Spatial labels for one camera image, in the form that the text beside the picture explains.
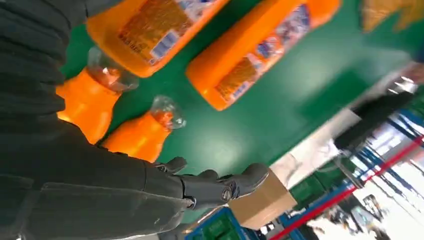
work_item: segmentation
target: green work surface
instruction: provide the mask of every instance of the green work surface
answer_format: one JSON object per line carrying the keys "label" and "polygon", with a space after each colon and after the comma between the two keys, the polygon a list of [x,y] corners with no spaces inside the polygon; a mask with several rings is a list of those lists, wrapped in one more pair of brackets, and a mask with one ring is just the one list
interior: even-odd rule
{"label": "green work surface", "polygon": [[[381,77],[405,65],[423,43],[424,22],[393,32],[398,15],[363,34],[360,1],[345,0],[330,23],[302,39],[233,106],[215,111],[187,80],[186,67],[258,2],[231,0],[167,66],[120,98],[110,131],[145,113],[154,96],[167,95],[182,107],[187,126],[168,137],[158,161],[185,157],[183,173],[190,174],[205,169],[239,173],[254,162],[270,165]],[[68,78],[85,66],[92,45],[84,27],[74,30],[63,68]]]}

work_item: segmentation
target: robotic hand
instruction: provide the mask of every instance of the robotic hand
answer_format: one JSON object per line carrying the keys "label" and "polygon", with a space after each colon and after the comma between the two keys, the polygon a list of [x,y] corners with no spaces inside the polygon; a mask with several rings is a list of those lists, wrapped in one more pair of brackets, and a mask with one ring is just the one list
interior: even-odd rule
{"label": "robotic hand", "polygon": [[[175,157],[170,162],[157,164],[165,173],[176,174],[187,165],[183,157]],[[251,194],[268,176],[268,167],[254,163],[239,175],[226,175],[219,178],[214,170],[206,170],[195,175],[181,175],[183,198],[192,201],[189,209],[213,208],[227,204],[230,200]]]}

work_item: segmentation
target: cardboard box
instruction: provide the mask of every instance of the cardboard box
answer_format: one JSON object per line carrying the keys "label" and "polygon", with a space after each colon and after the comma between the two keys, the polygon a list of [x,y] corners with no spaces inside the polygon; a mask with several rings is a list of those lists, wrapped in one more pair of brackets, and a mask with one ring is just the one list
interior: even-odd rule
{"label": "cardboard box", "polygon": [[292,209],[297,202],[269,169],[268,178],[254,193],[233,200],[228,205],[242,227],[259,230]]}

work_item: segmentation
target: bottle label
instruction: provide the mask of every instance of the bottle label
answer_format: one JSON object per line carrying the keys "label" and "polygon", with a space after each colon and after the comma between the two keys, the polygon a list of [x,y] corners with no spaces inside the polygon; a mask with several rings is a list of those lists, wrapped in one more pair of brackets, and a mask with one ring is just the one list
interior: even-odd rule
{"label": "bottle label", "polygon": [[118,37],[151,65],[177,44],[215,0],[148,0],[122,27]]}
{"label": "bottle label", "polygon": [[227,103],[241,97],[310,30],[306,4],[298,6],[219,82],[215,89]]}

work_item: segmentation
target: orange bottle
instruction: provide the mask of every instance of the orange bottle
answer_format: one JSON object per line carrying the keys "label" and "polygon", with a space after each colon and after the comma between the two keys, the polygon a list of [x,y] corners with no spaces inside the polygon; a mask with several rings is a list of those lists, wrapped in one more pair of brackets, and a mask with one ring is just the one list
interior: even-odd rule
{"label": "orange bottle", "polygon": [[165,140],[173,129],[186,125],[179,107],[169,97],[154,98],[149,112],[142,117],[124,122],[102,144],[111,152],[154,163]]}
{"label": "orange bottle", "polygon": [[263,0],[189,64],[187,77],[222,111],[339,6],[340,0]]}
{"label": "orange bottle", "polygon": [[87,140],[95,144],[108,130],[113,107],[122,92],[137,86],[138,77],[93,47],[88,52],[87,67],[56,88],[66,106],[57,116],[77,125]]}
{"label": "orange bottle", "polygon": [[130,72],[150,77],[229,0],[124,0],[90,18],[96,44]]}

